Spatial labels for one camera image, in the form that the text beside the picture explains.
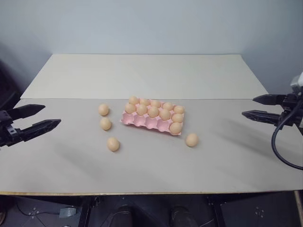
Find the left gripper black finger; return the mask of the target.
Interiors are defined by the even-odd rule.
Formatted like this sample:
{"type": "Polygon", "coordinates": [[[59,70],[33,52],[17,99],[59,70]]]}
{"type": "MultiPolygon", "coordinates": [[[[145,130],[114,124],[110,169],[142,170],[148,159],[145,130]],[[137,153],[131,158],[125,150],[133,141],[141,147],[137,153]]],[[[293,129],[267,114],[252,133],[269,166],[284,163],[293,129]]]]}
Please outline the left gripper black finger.
{"type": "Polygon", "coordinates": [[[45,105],[28,104],[12,109],[12,120],[24,119],[37,114],[45,105]]]}
{"type": "Polygon", "coordinates": [[[18,133],[18,142],[28,141],[38,136],[41,136],[47,132],[53,130],[61,119],[49,119],[33,124],[31,127],[21,130],[18,133]]]}

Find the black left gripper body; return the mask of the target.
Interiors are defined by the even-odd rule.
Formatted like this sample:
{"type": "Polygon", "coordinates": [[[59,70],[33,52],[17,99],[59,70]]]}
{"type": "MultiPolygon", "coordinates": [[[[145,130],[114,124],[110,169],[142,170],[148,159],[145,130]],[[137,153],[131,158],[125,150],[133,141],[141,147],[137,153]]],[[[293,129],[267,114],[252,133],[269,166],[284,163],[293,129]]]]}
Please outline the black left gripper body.
{"type": "Polygon", "coordinates": [[[0,111],[0,146],[12,146],[23,141],[22,131],[15,129],[12,124],[14,120],[23,118],[20,109],[0,111]]]}

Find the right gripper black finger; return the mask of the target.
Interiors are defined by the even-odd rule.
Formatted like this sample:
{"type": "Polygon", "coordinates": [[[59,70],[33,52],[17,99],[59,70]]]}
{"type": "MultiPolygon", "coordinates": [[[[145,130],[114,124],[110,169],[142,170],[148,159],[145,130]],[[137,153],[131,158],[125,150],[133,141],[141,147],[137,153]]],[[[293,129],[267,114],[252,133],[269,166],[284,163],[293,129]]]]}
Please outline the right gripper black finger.
{"type": "Polygon", "coordinates": [[[280,115],[276,113],[268,113],[266,111],[259,111],[259,110],[250,110],[250,111],[244,111],[241,114],[252,121],[268,123],[274,126],[277,126],[281,122],[280,115]]]}
{"type": "Polygon", "coordinates": [[[263,105],[281,105],[286,97],[287,95],[266,94],[255,97],[252,100],[263,105]]]}

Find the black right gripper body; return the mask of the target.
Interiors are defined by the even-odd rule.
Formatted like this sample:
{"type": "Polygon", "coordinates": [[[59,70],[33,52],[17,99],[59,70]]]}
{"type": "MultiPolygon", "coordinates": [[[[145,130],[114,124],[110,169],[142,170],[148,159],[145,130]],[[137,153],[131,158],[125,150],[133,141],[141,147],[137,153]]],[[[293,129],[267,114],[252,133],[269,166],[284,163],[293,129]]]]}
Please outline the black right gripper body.
{"type": "Polygon", "coordinates": [[[281,116],[281,124],[283,126],[303,127],[303,95],[300,93],[288,94],[281,104],[283,113],[281,116]]]}

